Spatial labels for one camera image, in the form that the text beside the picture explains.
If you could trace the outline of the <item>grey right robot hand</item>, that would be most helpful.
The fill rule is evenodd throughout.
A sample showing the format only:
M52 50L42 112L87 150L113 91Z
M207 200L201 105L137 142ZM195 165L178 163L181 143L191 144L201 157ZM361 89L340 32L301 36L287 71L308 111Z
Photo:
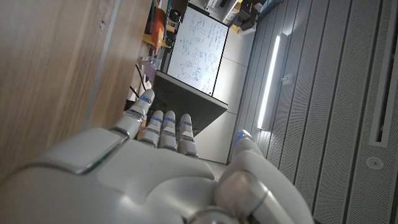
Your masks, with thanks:
M188 114L146 90L111 129L92 128L1 183L2 223L313 223L294 185L241 129L220 178L199 160Z

